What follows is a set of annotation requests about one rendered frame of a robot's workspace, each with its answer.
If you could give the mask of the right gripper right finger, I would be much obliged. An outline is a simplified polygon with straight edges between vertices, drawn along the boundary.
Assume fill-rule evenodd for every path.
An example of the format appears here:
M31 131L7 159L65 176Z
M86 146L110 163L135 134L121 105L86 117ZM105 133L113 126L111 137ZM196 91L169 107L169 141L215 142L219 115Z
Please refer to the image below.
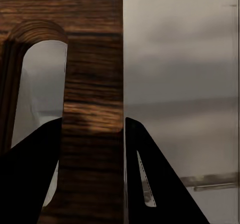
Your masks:
M129 224L210 224L145 126L125 118ZM137 151L156 207L145 204Z

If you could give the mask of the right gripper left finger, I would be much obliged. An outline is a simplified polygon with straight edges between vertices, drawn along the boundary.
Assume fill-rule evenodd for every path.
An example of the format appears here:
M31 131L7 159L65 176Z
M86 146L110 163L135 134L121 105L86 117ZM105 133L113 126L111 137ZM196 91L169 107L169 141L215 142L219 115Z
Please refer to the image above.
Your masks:
M59 161L62 118L0 157L0 224L37 224Z

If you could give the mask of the cutting board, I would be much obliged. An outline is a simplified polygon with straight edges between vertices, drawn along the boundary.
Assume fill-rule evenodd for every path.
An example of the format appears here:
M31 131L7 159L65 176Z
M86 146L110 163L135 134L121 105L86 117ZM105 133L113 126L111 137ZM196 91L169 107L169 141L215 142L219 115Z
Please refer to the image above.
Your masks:
M67 44L56 191L37 224L124 224L123 0L0 0L0 157L24 55Z

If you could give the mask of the bowl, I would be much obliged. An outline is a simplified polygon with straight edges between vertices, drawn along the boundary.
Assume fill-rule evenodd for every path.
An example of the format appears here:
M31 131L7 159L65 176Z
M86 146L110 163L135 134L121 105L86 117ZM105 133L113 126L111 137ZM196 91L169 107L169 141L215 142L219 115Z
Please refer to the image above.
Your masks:
M18 93L11 148L15 147L35 130L41 127L35 98L24 68L22 68L21 71ZM49 201L48 192L45 197L43 207L47 206L50 202L51 200Z

